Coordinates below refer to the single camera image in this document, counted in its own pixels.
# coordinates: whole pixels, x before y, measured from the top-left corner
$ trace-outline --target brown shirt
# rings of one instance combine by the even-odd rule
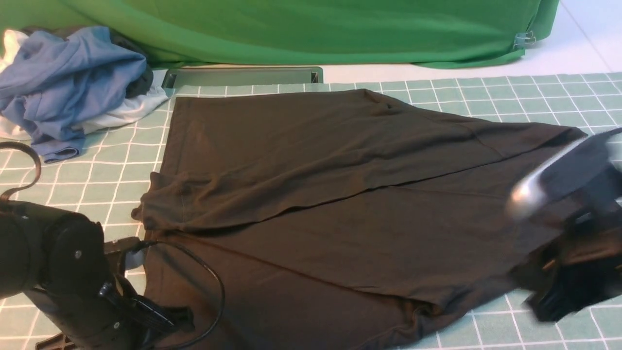
[[[225,318],[196,349],[389,349],[513,288],[507,271],[559,234],[567,208],[517,226],[507,195],[582,136],[368,90],[178,97],[162,168],[132,216],[223,277]],[[167,254],[175,267],[147,255],[146,296],[190,305],[199,332],[217,289]]]

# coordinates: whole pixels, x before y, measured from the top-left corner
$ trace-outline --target white floor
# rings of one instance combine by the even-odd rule
[[[509,65],[436,70],[414,65],[323,66],[326,83],[622,72],[622,0],[561,0],[550,37]]]

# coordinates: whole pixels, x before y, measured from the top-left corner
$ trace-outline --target pile of clothes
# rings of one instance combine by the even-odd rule
[[[107,27],[4,33],[0,137],[32,140],[46,163],[79,156],[87,134],[134,123],[169,98],[140,47]]]

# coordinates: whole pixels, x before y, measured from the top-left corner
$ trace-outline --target white cloth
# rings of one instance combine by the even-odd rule
[[[0,73],[13,63],[19,48],[28,36],[25,33],[6,30],[4,32],[4,58],[0,59]],[[154,79],[151,88],[145,95],[134,98],[126,98],[121,106],[107,112],[104,115],[84,121],[74,126],[74,129],[82,129],[85,135],[103,128],[114,128],[143,119],[154,111],[160,104],[169,99],[166,91],[159,86]],[[30,140],[30,135],[21,127],[15,125],[7,118],[0,115],[0,138],[10,140]]]

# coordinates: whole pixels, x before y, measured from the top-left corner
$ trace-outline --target black strap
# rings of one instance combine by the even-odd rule
[[[15,187],[15,188],[4,191],[4,193],[0,195],[0,202],[7,202],[11,200],[11,196],[13,196],[15,193],[21,190],[30,188],[39,181],[39,178],[41,178],[41,159],[39,158],[39,155],[32,147],[24,143],[19,143],[15,141],[0,142],[0,149],[16,149],[18,151],[22,151],[25,154],[28,154],[32,158],[32,160],[35,162],[35,179],[32,180],[32,182],[26,186]]]

